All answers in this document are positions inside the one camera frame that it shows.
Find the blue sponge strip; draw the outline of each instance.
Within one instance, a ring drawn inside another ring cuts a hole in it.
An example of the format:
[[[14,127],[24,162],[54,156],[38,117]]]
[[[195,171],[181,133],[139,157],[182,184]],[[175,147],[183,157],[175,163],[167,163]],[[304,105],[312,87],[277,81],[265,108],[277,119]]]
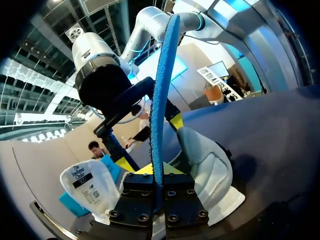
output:
[[[170,80],[178,47],[179,27],[180,17],[178,15],[172,15],[166,27],[164,41],[161,47],[161,53],[155,77],[153,100],[151,104],[151,159],[155,184],[158,190],[161,190],[164,179],[162,154],[164,117]]]

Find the black clamp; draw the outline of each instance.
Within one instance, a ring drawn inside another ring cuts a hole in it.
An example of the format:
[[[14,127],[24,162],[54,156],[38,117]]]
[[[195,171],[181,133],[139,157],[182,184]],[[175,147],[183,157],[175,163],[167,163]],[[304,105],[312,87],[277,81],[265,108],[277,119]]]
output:
[[[109,212],[110,226],[144,232],[152,236],[154,176],[128,173],[121,196]]]
[[[202,206],[190,174],[164,176],[166,239],[183,238],[206,232],[208,211]]]

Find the qr code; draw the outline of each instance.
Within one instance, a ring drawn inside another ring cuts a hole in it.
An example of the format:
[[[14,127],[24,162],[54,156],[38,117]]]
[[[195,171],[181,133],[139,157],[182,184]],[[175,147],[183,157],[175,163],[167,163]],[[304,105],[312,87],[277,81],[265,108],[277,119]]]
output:
[[[211,73],[208,73],[207,75],[205,75],[206,79],[212,79],[214,76]]]
[[[200,73],[202,73],[202,74],[206,74],[206,73],[208,73],[209,71],[207,70],[207,69],[202,69],[201,71],[200,71]]]
[[[96,199],[100,197],[100,193],[98,191],[94,191],[92,194]]]

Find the black table surface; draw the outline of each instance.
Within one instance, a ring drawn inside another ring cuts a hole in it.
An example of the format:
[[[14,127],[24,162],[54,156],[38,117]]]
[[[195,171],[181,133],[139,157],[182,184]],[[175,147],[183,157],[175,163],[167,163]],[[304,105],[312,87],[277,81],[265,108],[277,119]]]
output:
[[[205,107],[182,117],[185,127],[231,151],[234,171],[245,182],[244,203],[221,222],[225,227],[216,235],[239,228],[273,202],[314,189],[320,166],[320,86]],[[149,148],[146,141],[130,153],[140,167],[150,163]],[[180,151],[167,124],[162,150],[165,162]],[[290,207],[298,212],[303,205],[301,197]]]

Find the yellow block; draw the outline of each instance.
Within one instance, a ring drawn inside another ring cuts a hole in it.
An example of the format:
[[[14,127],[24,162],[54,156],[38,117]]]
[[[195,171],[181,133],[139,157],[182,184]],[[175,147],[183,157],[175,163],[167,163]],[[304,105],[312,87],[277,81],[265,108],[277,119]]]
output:
[[[168,163],[163,163],[163,172],[164,174],[184,174],[182,171],[179,171],[178,169],[175,169],[173,166],[170,166]],[[144,168],[140,169],[139,171],[136,171],[134,174],[154,174],[154,168],[152,167],[152,164],[145,166]]]
[[[127,162],[127,159],[124,156],[120,158],[118,161],[116,161],[115,164],[129,172],[134,172],[134,169],[130,166],[130,164]]]
[[[182,114],[181,114],[181,112],[179,113],[179,114],[177,114],[174,118],[172,118],[171,120],[170,120],[170,123],[172,123],[173,124],[173,126],[175,127],[175,129],[179,129],[179,128],[181,128],[181,127],[183,127],[184,126],[184,122],[183,122],[183,120],[182,120]]]

